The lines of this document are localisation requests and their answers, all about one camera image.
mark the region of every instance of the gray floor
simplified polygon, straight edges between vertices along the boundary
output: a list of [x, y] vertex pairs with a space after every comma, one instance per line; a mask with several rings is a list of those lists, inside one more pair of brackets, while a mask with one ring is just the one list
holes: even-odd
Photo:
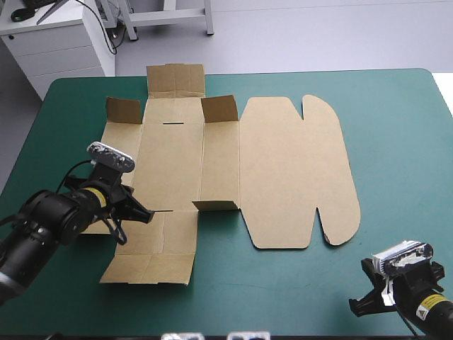
[[[159, 1], [131, 0], [135, 11]], [[190, 8], [202, 0], [180, 0]], [[117, 75], [149, 64], [196, 62], [208, 74], [423, 67], [453, 72], [453, 0], [212, 0], [215, 35], [202, 21], [139, 28]], [[40, 100], [0, 44], [0, 191]]]

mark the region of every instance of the power cord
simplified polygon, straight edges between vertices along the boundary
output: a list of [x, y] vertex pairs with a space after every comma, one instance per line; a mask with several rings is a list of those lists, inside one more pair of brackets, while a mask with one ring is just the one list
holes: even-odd
[[57, 191], [55, 191], [56, 193], [59, 193], [59, 191], [62, 189], [62, 186], [64, 184], [64, 182], [66, 181], [66, 179], [69, 177], [69, 175], [71, 174], [71, 172], [81, 166], [82, 164], [87, 164], [87, 163], [91, 163], [91, 160], [90, 159], [87, 159], [86, 161], [80, 161], [79, 163], [77, 163], [76, 165], [74, 165], [72, 168], [70, 168], [70, 170], [68, 170], [68, 172], [64, 175], [62, 181], [59, 183], [58, 185], [58, 188], [57, 188]]
[[119, 46], [121, 46], [123, 40], [125, 39], [125, 33], [126, 33], [126, 27], [122, 33], [122, 37], [121, 37], [121, 41], [118, 45], [115, 45], [113, 43], [113, 41], [110, 39], [110, 37], [107, 35], [106, 31], [104, 30], [104, 25], [102, 24], [102, 21], [101, 19], [98, 17], [98, 15], [96, 14], [96, 12], [90, 7], [88, 6], [87, 4], [85, 4], [84, 2], [80, 1], [80, 0], [76, 0], [79, 4], [81, 4], [82, 6], [85, 6], [96, 18], [96, 20], [98, 21], [99, 23], [99, 26], [101, 27], [101, 30], [102, 30], [102, 33], [104, 35], [104, 41], [105, 41], [105, 44], [107, 45], [107, 48], [108, 48], [108, 51], [113, 54], [113, 55], [116, 55], [117, 54], [117, 48], [119, 48]]

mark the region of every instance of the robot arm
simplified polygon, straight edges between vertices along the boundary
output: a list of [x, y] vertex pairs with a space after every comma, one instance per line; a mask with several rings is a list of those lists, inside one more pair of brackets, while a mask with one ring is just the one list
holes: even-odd
[[125, 244], [122, 220], [151, 221], [154, 212], [121, 184], [122, 174], [134, 169], [132, 158], [100, 142], [87, 151], [95, 164], [88, 178], [65, 178], [70, 192], [39, 191], [18, 214], [0, 221], [13, 223], [13, 231], [0, 241], [0, 305], [25, 292], [58, 246], [74, 241], [90, 224], [104, 221], [115, 240]]
[[444, 268], [431, 263], [432, 256], [429, 244], [404, 241], [363, 259], [374, 289], [361, 300], [350, 299], [351, 311], [357, 317], [398, 312], [410, 328], [406, 319], [434, 339], [453, 339], [453, 302], [440, 294]]

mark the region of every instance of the yellow label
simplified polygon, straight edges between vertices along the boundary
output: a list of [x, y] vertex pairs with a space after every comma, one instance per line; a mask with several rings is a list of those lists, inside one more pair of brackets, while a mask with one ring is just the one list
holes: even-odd
[[430, 310], [431, 308], [436, 306], [436, 304], [438, 304], [439, 302], [442, 302], [442, 301], [448, 301], [448, 299], [445, 298], [445, 296], [443, 296], [443, 295], [433, 294], [433, 295], [430, 295], [427, 298], [425, 298], [422, 301], [422, 303], [420, 303], [420, 305], [423, 306], [424, 308], [426, 308], [427, 310]]
[[107, 205], [104, 195], [98, 189], [95, 189], [95, 188], [84, 188], [84, 190], [90, 191], [90, 192], [92, 192], [92, 193], [94, 193], [96, 195], [96, 197], [99, 200], [99, 204], [101, 204], [101, 208], [104, 208]]

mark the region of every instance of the black cord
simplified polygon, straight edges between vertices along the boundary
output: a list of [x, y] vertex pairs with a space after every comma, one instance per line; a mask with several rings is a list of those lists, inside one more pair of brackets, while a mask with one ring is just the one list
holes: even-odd
[[66, 179], [68, 178], [68, 176], [71, 174], [71, 172], [72, 172], [76, 167], [81, 166], [82, 164], [86, 164], [86, 163], [91, 163], [91, 160], [90, 160], [90, 159], [87, 159], [86, 161], [80, 161], [79, 163], [77, 163], [76, 165], [74, 165], [72, 168], [70, 168], [70, 170], [68, 170], [68, 172], [66, 173], [66, 175], [64, 175], [62, 181], [59, 183], [56, 193], [59, 193], [59, 191], [61, 190], [61, 188], [62, 188], [64, 182], [66, 181]]
[[[121, 44], [122, 44], [122, 40], [121, 40], [121, 43], [120, 45], [118, 46], [115, 46], [115, 44], [113, 43], [113, 41], [108, 37], [107, 33], [104, 31], [104, 25], [102, 24], [102, 21], [100, 20], [100, 18], [98, 17], [98, 15], [96, 14], [96, 12], [90, 7], [88, 6], [87, 4], [83, 3], [82, 1], [80, 0], [76, 0], [79, 4], [81, 4], [82, 6], [85, 6], [96, 18], [96, 20], [98, 21], [99, 23], [99, 26], [101, 27], [101, 30], [102, 30], [102, 33], [104, 34], [104, 40], [105, 40], [105, 43], [107, 45], [107, 48], [108, 48], [108, 51], [110, 53], [112, 53], [113, 55], [116, 55], [117, 54], [117, 47], [119, 47]], [[108, 43], [108, 41], [110, 41], [112, 43], [112, 47], [113, 49], [110, 47], [110, 44]]]
[[127, 28], [126, 28], [126, 26], [125, 26], [125, 29], [124, 29], [123, 32], [122, 32], [122, 36], [121, 36], [120, 43], [119, 43], [118, 45], [116, 45], [115, 48], [119, 48], [119, 46], [121, 46], [122, 42], [123, 42], [124, 39], [125, 39], [126, 30], [127, 30]]
[[409, 330], [412, 332], [412, 334], [414, 335], [415, 339], [417, 340], [420, 340], [420, 338], [418, 337], [418, 334], [417, 332], [415, 331], [415, 329], [412, 327], [412, 325], [409, 323], [409, 321], [404, 317], [403, 313], [401, 313], [400, 309], [398, 308], [398, 306], [395, 304], [395, 308], [396, 308], [396, 312], [398, 313], [399, 317], [404, 321], [404, 323], [406, 324], [406, 326], [409, 328]]

